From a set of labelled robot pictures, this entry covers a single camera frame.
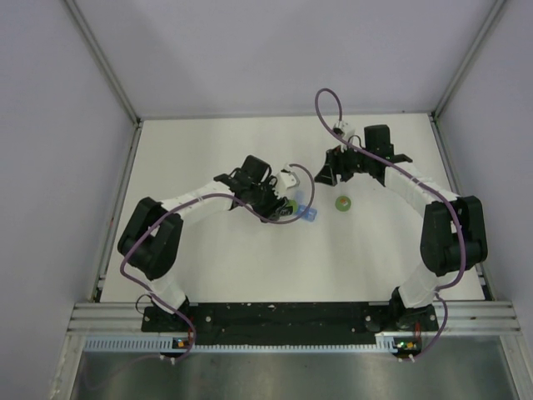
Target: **white table surface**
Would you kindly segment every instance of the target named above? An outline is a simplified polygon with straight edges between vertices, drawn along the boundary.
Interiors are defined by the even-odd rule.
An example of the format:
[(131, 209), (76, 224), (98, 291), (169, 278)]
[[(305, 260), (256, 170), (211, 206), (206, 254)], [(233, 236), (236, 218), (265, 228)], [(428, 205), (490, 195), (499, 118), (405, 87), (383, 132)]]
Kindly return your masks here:
[[(367, 125), (389, 125), (396, 153), (449, 188), (427, 115), (344, 119), (362, 138)], [(337, 144), (316, 117), (144, 122), (101, 301), (134, 302), (144, 293), (120, 275), (122, 256), (116, 250), (141, 198), (187, 193), (240, 167), (248, 154), (270, 163), (274, 173), (294, 162), (314, 175), (326, 150)], [(308, 196), (306, 176), (299, 176)], [(352, 201), (344, 213), (335, 209), (342, 194)], [(315, 222), (274, 226), (235, 209), (189, 227), (179, 245), (176, 279), (193, 302), (386, 301), (420, 262), (421, 218), (376, 180), (356, 175), (336, 187), (317, 184), (313, 207)], [(441, 294), (448, 300), (484, 298), (475, 269)]]

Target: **metal frame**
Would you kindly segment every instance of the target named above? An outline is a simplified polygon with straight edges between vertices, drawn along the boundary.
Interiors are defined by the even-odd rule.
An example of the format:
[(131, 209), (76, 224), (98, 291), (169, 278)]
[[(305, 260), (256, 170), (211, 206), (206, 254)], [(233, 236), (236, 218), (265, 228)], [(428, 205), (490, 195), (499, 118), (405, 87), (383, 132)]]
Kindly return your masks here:
[[(151, 306), (150, 302), (138, 303), (139, 312)], [(444, 310), (439, 302), (433, 304), (437, 319)], [(520, 336), (511, 302), (448, 302), (449, 317), (443, 336)], [(67, 328), (69, 336), (136, 336), (152, 337), (153, 332), (142, 332), (142, 315), (132, 302), (77, 303)], [(381, 332), (377, 336), (409, 336), (411, 332)], [(158, 336), (186, 337), (187, 332), (159, 333)]]
[[(91, 336), (87, 338), (86, 353), (169, 353), (179, 356), (184, 353), (184, 348), (175, 348), (175, 340), (187, 339), (186, 337), (162, 336)], [(397, 353), (394, 338), (376, 337), (376, 344), (347, 344), (341, 346), (253, 346), (253, 345), (195, 345), (194, 353)]]
[(130, 182), (130, 177), (133, 170), (133, 161), (135, 160), (135, 155), (137, 154), (137, 149), (139, 147), (139, 141), (141, 139), (142, 131), (142, 122), (135, 126), (135, 131), (132, 135), (132, 142), (124, 163), (124, 168), (122, 169), (122, 175), (120, 183), (118, 184), (117, 192), (113, 196), (113, 208), (112, 213), (107, 220), (109, 229), (106, 230), (105, 236), (102, 239), (102, 243), (98, 250), (98, 261), (97, 261), (97, 270), (95, 271), (95, 278), (92, 281), (89, 294), (87, 298), (95, 298), (98, 293), (98, 289), (103, 289), (103, 282), (105, 280), (105, 274), (107, 271), (107, 265), (109, 264), (109, 258), (111, 257), (112, 246), (115, 240), (115, 235), (118, 230), (118, 220), (122, 212), (122, 207), (124, 205), (124, 198), (126, 198), (127, 185)]
[(498, 21), (500, 21), (500, 18), (505, 11), (507, 3), (508, 0), (495, 0), (492, 4), (492, 8), (487, 14), (483, 25), (481, 25), (480, 30), (476, 34), (474, 42), (468, 48), (466, 55), (463, 57), (461, 65), (456, 69), (453, 78), (451, 79), (450, 83), (448, 83), (448, 86), (442, 94), (441, 99), (436, 104), (436, 108), (433, 112), (433, 115), (435, 115), (437, 118), (445, 111), (446, 106), (453, 98), (454, 94), (457, 91), (457, 88), (462, 84), (463, 79), (470, 71), (470, 68), (472, 67), (474, 61), (477, 59), (477, 56), (480, 53), (480, 50), (486, 43), (486, 40), (494, 30), (494, 27), (496, 26)]
[[(111, 228), (107, 230), (105, 238), (102, 241), (101, 252), (97, 262), (98, 274), (91, 288), (91, 293), (95, 294), (102, 283), (102, 279), (105, 279), (105, 271), (111, 254), (114, 237), (117, 232), (117, 223), (114, 222), (118, 221), (122, 211), (122, 205), (142, 130), (142, 123), (119, 82), (116, 73), (112, 70), (105, 53), (97, 42), (92, 29), (87, 23), (87, 19), (83, 16), (80, 7), (77, 5), (77, 1), (60, 1), (64, 5), (76, 29), (82, 36), (83, 41), (86, 43), (87, 50), (91, 53), (92, 58), (100, 69), (107, 85), (126, 115), (128, 115), (129, 119), (132, 121), (135, 129), (122, 179), (114, 198), (113, 211), (109, 221), (111, 223)], [(444, 112), (447, 104), (451, 101), (457, 88), (461, 85), (464, 77), (469, 72), (483, 44), (486, 42), (494, 26), (505, 11), (507, 3), (507, 0), (494, 0), (486, 20), (476, 35), (476, 39), (471, 44), (463, 62), (457, 68), (453, 78), (446, 87), (440, 101), (436, 105), (435, 111), (430, 114), (431, 126), (435, 134), (437, 146), (441, 153), (446, 174), (450, 180), (452, 189), (457, 193), (461, 192), (461, 183), (459, 182), (449, 157), (446, 141), (439, 131), (436, 119)], [(485, 269), (483, 270), (483, 273), (485, 280), (489, 283), (490, 287), (490, 276)], [(150, 303), (147, 302), (140, 303), (139, 309), (142, 311), (143, 308), (149, 304)], [(437, 318), (441, 319), (443, 314), (441, 305), (436, 303), (434, 306)], [(530, 354), (527, 351), (526, 343), (521, 334), (520, 325), (516, 320), (515, 311), (511, 302), (449, 302), (449, 308), (450, 317), (443, 335), (458, 337), (499, 336), (520, 399), (533, 399), (533, 367)], [(153, 333), (141, 332), (141, 324), (142, 316), (135, 310), (133, 303), (76, 304), (71, 321), (68, 325), (57, 372), (55, 378), (52, 380), (52, 388), (49, 398), (56, 400), (70, 398), (87, 338), (118, 335), (136, 340), (153, 337)], [(160, 333), (158, 335), (160, 338), (168, 336), (179, 337), (180, 333), (173, 333), (172, 335)], [(378, 336), (381, 338), (388, 338), (390, 336), (400, 336), (400, 334), (398, 332), (382, 332)], [(246, 351), (257, 350), (258, 349), (246, 349)], [(301, 350), (303, 352), (311, 351), (309, 348), (303, 348)]]

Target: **metal floor panel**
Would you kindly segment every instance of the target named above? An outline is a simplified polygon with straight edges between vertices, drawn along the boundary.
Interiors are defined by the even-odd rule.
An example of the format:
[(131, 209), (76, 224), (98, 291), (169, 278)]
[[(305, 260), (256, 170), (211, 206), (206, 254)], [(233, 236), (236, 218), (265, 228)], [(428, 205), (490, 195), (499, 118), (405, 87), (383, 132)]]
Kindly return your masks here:
[[(85, 354), (99, 384), (138, 354)], [(78, 376), (72, 399), (516, 399), (498, 338), (443, 338), (419, 362), (385, 354), (194, 354), (176, 366), (133, 365), (95, 392)]]

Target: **white wall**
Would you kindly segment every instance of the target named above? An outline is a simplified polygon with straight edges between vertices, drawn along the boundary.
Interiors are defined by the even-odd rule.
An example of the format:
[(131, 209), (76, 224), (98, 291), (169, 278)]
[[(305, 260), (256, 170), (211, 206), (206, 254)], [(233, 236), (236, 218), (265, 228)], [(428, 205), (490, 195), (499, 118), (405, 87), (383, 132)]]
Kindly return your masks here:
[(465, 193), (483, 202), (489, 271), (533, 348), (533, 2), (509, 1), (441, 117)]
[(151, 118), (430, 111), (494, 0), (77, 2)]
[(0, 397), (45, 398), (132, 125), (58, 0), (0, 4)]

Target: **purple cable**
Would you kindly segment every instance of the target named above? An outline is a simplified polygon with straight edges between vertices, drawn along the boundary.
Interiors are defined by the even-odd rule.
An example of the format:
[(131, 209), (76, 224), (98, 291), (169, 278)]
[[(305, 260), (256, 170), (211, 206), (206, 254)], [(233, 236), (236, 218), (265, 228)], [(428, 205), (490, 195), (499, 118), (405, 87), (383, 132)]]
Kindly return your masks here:
[[(186, 315), (184, 315), (179, 310), (176, 310), (175, 308), (171, 307), (168, 303), (166, 303), (163, 300), (161, 300), (158, 297), (158, 295), (152, 293), (152, 290), (150, 289), (150, 287), (148, 285), (146, 285), (143, 281), (141, 281), (141, 280), (137, 279), (136, 277), (134, 277), (133, 275), (130, 275), (129, 273), (127, 273), (126, 272), (127, 261), (134, 254), (134, 252), (139, 248), (139, 246), (141, 246), (142, 242), (144, 242), (146, 240), (148, 235), (150, 235), (150, 233), (152, 233), (159, 225), (161, 225), (161, 223), (165, 220), (165, 218), (167, 218), (169, 215), (171, 215), (173, 213), (179, 212), (183, 208), (190, 207), (191, 205), (196, 204), (196, 203), (200, 202), (201, 200), (207, 200), (208, 198), (229, 198), (229, 199), (233, 200), (235, 203), (239, 204), (240, 206), (243, 206), (247, 211), (249, 211), (250, 213), (252, 213), (256, 217), (258, 217), (259, 219), (261, 219), (265, 223), (273, 223), (275, 225), (287, 225), (288, 223), (293, 223), (293, 222), (297, 221), (298, 219), (300, 219), (304, 215), (306, 215), (306, 213), (309, 211), (309, 209), (311, 208), (311, 206), (313, 204), (313, 200), (315, 199), (315, 181), (313, 179), (313, 176), (309, 172), (309, 170), (307, 168), (305, 168), (304, 166), (302, 166), (300, 164), (295, 164), (295, 163), (289, 164), (289, 165), (291, 167), (300, 168), (304, 173), (306, 173), (306, 175), (309, 177), (309, 180), (311, 181), (311, 198), (309, 199), (309, 204), (307, 204), (307, 207), (304, 210), (304, 212), (298, 214), (295, 218), (292, 218), (292, 219), (289, 219), (289, 220), (286, 220), (286, 221), (272, 221), (270, 219), (264, 218), (263, 216), (259, 215), (257, 212), (255, 212), (250, 206), (248, 206), (242, 200), (240, 200), (240, 199), (238, 199), (238, 198), (236, 198), (236, 197), (234, 197), (234, 196), (232, 196), (230, 194), (211, 193), (211, 194), (207, 194), (206, 196), (202, 196), (202, 198), (194, 198), (194, 199), (192, 199), (189, 202), (185, 202), (183, 204), (180, 204), (179, 206), (174, 207), (172, 210), (169, 210), (164, 215), (162, 215), (157, 221), (154, 222), (153, 225), (151, 225), (148, 228), (148, 230), (146, 232), (143, 233), (143, 235), (135, 242), (135, 244), (133, 244), (133, 246), (130, 249), (130, 251), (127, 252), (126, 256), (122, 260), (122, 262), (120, 264), (120, 273), (121, 273), (121, 275), (123, 275), (125, 278), (137, 283), (138, 285), (141, 285), (145, 290), (147, 290), (150, 293), (150, 296), (152, 298), (156, 299), (156, 301), (158, 301), (164, 307), (168, 308), (169, 310), (172, 310), (179, 318), (181, 318), (183, 321), (185, 321), (185, 323), (192, 330), (192, 342), (189, 345), (189, 347), (187, 348), (187, 350), (184, 353), (182, 353), (179, 357), (177, 357), (175, 359), (176, 362), (183, 360), (184, 358), (188, 357), (188, 355), (191, 353), (192, 347), (194, 346), (194, 342), (196, 341), (196, 338), (197, 338), (197, 330), (194, 328), (194, 325), (192, 324), (191, 320), (189, 318), (187, 318)], [(113, 371), (109, 375), (108, 378), (106, 378), (103, 382), (100, 382), (97, 385), (91, 385), (87, 381), (87, 374), (88, 374), (87, 368), (83, 367), (83, 381), (84, 381), (85, 386), (87, 387), (88, 390), (95, 391), (95, 390), (98, 390), (99, 388), (102, 388), (107, 382), (109, 382), (111, 379), (116, 377), (116, 375), (118, 375), (119, 373), (124, 372), (125, 370), (130, 368), (133, 364), (136, 364), (136, 363), (138, 363), (138, 362), (140, 362), (142, 360), (148, 360), (148, 359), (152, 359), (152, 358), (159, 358), (159, 356), (155, 355), (155, 354), (147, 354), (147, 355), (144, 355), (144, 356), (137, 357), (137, 358), (131, 360), (130, 362), (127, 362), (122, 367), (120, 367), (120, 368), (116, 369), (115, 371)]]
[(447, 283), (446, 285), (442, 285), (442, 286), (437, 286), (436, 287), (435, 296), (436, 296), (437, 300), (439, 300), (442, 303), (443, 307), (444, 307), (444, 318), (442, 319), (441, 326), (439, 327), (439, 329), (436, 332), (435, 336), (428, 343), (428, 345), (417, 356), (413, 357), (413, 361), (415, 361), (415, 360), (419, 359), (423, 354), (425, 354), (430, 348), (432, 348), (435, 345), (436, 341), (441, 337), (441, 334), (444, 332), (444, 328), (446, 327), (446, 323), (448, 321), (448, 306), (446, 305), (446, 302), (441, 298), (441, 296), (439, 296), (438, 292), (440, 290), (442, 290), (442, 289), (453, 288), (457, 283), (459, 283), (461, 281), (461, 279), (463, 278), (463, 275), (465, 274), (465, 270), (466, 270), (466, 247), (465, 247), (465, 238), (464, 238), (463, 232), (461, 230), (461, 223), (459, 222), (459, 218), (457, 217), (456, 210), (453, 209), (453, 206), (451, 205), (451, 203), (444, 196), (442, 196), (440, 193), (438, 193), (435, 189), (427, 186), (426, 184), (421, 182), (416, 177), (413, 177), (405, 169), (403, 169), (401, 167), (398, 167), (397, 165), (393, 164), (392, 162), (390, 162), (388, 160), (385, 160), (385, 158), (381, 158), (381, 157), (379, 157), (379, 156), (377, 156), (377, 155), (375, 155), (375, 154), (373, 154), (371, 152), (368, 152), (364, 148), (360, 148), (360, 147), (357, 147), (357, 146), (351, 144), (350, 142), (348, 142), (347, 140), (344, 140), (342, 137), (339, 137), (335, 132), (333, 132), (333, 129), (331, 129), (327, 125), (326, 121), (324, 120), (324, 117), (322, 116), (322, 114), (320, 112), (320, 107), (318, 106), (318, 99), (319, 99), (320, 95), (322, 93), (324, 93), (324, 92), (330, 93), (335, 98), (335, 100), (337, 102), (337, 105), (339, 106), (339, 120), (342, 120), (342, 106), (341, 106), (341, 101), (340, 101), (339, 97), (330, 88), (324, 87), (324, 88), (320, 89), (318, 92), (316, 92), (316, 96), (315, 96), (315, 111), (316, 111), (316, 115), (318, 116), (318, 119), (320, 120), (320, 122), (322, 123), (324, 128), (336, 140), (338, 140), (342, 144), (345, 144), (349, 148), (354, 149), (356, 152), (359, 152), (361, 154), (366, 155), (369, 158), (377, 160), (378, 162), (380, 162), (382, 164), (385, 164), (386, 166), (388, 166), (390, 168), (394, 168), (399, 173), (401, 173), (401, 174), (405, 175), (406, 177), (408, 177), (410, 180), (412, 180), (418, 186), (420, 186), (421, 188), (423, 188), (427, 192), (431, 193), (437, 199), (441, 200), (444, 203), (444, 205), (446, 206), (446, 208), (448, 209), (448, 211), (450, 212), (453, 224), (456, 226), (457, 238), (459, 239), (459, 251), (460, 251), (460, 254), (461, 254), (459, 273), (457, 274), (457, 277), (452, 282)]

